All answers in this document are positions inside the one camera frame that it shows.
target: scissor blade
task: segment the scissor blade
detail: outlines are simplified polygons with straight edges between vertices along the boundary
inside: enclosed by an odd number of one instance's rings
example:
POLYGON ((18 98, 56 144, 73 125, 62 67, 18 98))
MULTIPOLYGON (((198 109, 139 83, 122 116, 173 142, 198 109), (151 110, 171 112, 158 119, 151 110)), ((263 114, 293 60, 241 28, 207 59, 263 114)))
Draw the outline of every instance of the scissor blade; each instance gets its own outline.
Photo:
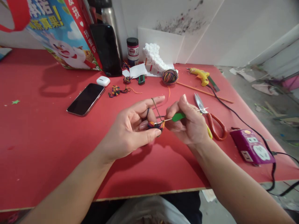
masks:
POLYGON ((199 107, 199 109, 203 109, 204 106, 203 106, 202 100, 199 97, 199 95, 197 93, 194 93, 194 97, 195 97, 195 101, 196 101, 197 106, 199 107))

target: green star sticker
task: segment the green star sticker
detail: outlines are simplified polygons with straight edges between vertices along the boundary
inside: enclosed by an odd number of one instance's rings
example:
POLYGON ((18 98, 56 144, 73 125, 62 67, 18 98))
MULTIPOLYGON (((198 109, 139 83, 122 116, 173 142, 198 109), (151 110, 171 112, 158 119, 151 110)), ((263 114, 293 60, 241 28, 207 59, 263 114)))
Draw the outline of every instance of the green star sticker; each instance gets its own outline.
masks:
POLYGON ((20 102, 20 101, 19 100, 12 101, 12 104, 17 104, 18 102, 20 102))

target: purple power strip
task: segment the purple power strip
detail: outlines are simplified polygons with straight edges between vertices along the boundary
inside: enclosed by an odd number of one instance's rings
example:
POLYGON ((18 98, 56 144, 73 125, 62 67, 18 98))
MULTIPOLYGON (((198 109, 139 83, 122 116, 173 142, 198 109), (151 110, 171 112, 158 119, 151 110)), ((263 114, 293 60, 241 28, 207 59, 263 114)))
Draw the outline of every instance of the purple power strip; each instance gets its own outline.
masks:
POLYGON ((237 149, 246 162, 258 164, 274 163, 274 157, 256 138, 253 130, 239 129, 230 132, 237 149))

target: yellow glue gun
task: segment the yellow glue gun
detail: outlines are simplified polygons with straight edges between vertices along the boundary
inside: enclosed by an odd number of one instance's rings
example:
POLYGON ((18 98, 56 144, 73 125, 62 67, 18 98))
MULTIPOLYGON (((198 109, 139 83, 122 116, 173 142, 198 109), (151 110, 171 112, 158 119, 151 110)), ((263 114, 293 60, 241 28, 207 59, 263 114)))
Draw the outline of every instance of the yellow glue gun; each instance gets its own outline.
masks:
POLYGON ((209 72, 205 72, 204 70, 200 70, 197 68, 187 68, 191 74, 197 75, 197 78, 202 80, 202 86, 207 86, 209 84, 208 76, 209 72))

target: cartoon character print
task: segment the cartoon character print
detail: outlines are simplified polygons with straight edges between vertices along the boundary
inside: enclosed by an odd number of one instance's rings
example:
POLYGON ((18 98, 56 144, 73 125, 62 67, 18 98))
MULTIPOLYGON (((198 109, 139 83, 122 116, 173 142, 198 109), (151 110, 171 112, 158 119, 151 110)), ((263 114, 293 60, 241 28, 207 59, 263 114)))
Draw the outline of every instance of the cartoon character print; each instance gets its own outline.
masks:
POLYGON ((55 36, 50 33, 42 32, 46 38, 49 39, 50 46, 55 54, 63 59, 70 67, 80 69, 95 68, 96 65, 86 60, 86 55, 81 47, 71 47, 66 42, 57 40, 55 36))

